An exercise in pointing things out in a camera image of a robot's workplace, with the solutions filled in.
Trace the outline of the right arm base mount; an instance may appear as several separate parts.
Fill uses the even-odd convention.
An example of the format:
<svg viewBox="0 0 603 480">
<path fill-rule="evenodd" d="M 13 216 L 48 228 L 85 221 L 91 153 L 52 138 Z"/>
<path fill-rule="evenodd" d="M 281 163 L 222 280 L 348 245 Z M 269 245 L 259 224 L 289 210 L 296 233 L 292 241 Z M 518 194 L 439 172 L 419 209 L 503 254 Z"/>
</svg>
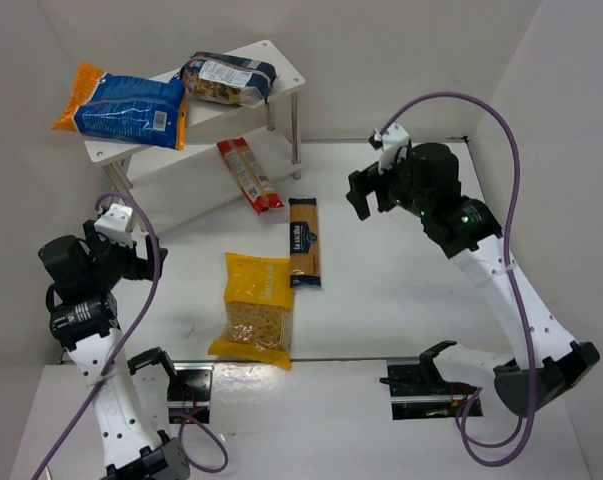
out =
<svg viewBox="0 0 603 480">
<path fill-rule="evenodd" d="M 388 387 L 394 421 L 452 418 L 462 410 L 476 388 L 444 381 L 433 363 L 436 355 L 454 345 L 445 340 L 417 357 L 386 361 L 387 373 L 379 382 Z"/>
</svg>

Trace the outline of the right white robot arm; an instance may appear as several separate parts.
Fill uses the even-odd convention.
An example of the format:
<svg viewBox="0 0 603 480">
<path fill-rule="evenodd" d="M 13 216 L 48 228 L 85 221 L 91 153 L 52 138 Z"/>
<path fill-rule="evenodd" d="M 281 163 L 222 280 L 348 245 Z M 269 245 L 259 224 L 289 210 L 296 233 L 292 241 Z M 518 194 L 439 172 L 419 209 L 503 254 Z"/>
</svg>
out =
<svg viewBox="0 0 603 480">
<path fill-rule="evenodd" d="M 463 194 L 459 161 L 439 143 L 398 149 L 389 167 L 373 163 L 348 177 L 346 195 L 359 219 L 401 207 L 419 218 L 437 244 L 484 298 L 511 350 L 496 354 L 442 341 L 419 357 L 428 382 L 494 387 L 514 415 L 526 418 L 572 389 L 599 361 L 550 312 L 505 247 L 502 228 L 485 203 Z"/>
</svg>

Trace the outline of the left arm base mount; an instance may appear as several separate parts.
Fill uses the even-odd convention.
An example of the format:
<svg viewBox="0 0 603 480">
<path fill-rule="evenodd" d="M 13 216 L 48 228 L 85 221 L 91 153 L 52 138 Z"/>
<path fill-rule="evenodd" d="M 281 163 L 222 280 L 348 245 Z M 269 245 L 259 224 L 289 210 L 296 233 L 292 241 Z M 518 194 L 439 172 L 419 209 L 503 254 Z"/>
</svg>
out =
<svg viewBox="0 0 603 480">
<path fill-rule="evenodd" d="M 210 421 L 213 365 L 174 362 L 160 347 L 151 348 L 127 361 L 135 387 L 142 395 L 157 393 L 164 400 L 171 424 L 184 420 L 173 415 L 192 415 L 203 424 Z"/>
</svg>

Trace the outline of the dark blue fusilli bag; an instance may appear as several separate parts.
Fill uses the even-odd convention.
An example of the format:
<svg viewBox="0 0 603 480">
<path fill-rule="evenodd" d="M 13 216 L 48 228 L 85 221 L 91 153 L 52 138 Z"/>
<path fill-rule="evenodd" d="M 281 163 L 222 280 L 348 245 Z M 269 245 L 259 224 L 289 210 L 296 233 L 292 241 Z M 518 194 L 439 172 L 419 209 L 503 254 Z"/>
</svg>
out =
<svg viewBox="0 0 603 480">
<path fill-rule="evenodd" d="M 264 61 L 197 51 L 176 77 L 195 99 L 256 107 L 267 104 L 277 79 L 276 68 Z"/>
</svg>

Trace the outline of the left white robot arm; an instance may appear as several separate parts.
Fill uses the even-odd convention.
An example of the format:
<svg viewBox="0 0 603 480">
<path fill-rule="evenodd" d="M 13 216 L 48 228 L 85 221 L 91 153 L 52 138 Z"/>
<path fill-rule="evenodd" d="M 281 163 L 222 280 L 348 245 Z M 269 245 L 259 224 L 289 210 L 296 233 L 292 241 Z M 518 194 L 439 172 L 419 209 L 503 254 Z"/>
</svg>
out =
<svg viewBox="0 0 603 480">
<path fill-rule="evenodd" d="M 46 292 L 52 336 L 79 368 L 89 390 L 108 479 L 186 479 L 182 442 L 170 435 L 165 396 L 176 372 L 166 352 L 127 359 L 113 287 L 122 279 L 154 280 L 167 252 L 138 257 L 129 211 L 83 225 L 84 235 L 58 237 L 38 252 L 52 283 Z"/>
</svg>

